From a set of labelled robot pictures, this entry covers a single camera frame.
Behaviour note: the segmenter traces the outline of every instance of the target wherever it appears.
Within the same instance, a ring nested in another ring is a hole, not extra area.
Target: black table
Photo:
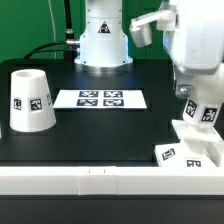
[[[142,90],[147,109],[57,109],[38,133],[9,127],[10,74],[46,71],[53,101],[60,89]],[[136,60],[131,71],[96,75],[62,60],[0,65],[0,166],[157,166],[157,144],[178,142],[172,119],[184,100],[173,91],[172,63]],[[223,136],[223,112],[216,130]],[[223,196],[1,196],[0,223],[223,223]]]

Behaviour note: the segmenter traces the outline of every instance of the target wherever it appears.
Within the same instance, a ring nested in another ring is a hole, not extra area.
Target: white paper sheet
[[[54,108],[146,109],[141,90],[60,90]]]

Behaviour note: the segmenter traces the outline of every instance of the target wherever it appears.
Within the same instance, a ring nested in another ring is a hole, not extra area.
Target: green background
[[[52,0],[56,24],[56,40],[65,40],[65,16],[63,0]],[[139,0],[141,14],[155,11],[161,0]],[[48,0],[0,0],[0,62],[22,58],[35,47],[53,42],[53,29]],[[73,30],[79,39],[85,29],[85,1],[70,0]],[[151,24],[153,43],[144,48],[136,48],[129,33],[130,20],[138,15],[135,0],[123,0],[123,31],[129,37],[129,56],[143,59],[168,58],[162,47],[162,32]],[[54,58],[52,53],[44,53],[33,58]]]

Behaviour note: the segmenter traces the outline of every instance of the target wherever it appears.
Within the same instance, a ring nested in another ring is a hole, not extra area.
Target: white block
[[[73,167],[0,167],[0,195],[74,195],[77,171]]]
[[[185,150],[184,145],[157,145],[155,154],[160,167],[163,168],[214,168],[216,167],[203,149],[202,154]]]
[[[205,142],[218,142],[220,135],[214,128],[194,129],[186,121],[172,120],[172,125],[179,139],[195,139]]]
[[[117,168],[118,195],[223,195],[222,169]]]
[[[78,194],[116,194],[116,167],[79,167]]]
[[[157,145],[155,147],[156,159],[160,167],[183,166],[183,154],[178,150],[180,144]]]

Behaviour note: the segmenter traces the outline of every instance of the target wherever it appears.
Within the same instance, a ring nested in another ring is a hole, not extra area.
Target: upside-down cup
[[[10,127],[20,132],[38,132],[56,123],[46,74],[38,69],[11,75]]]

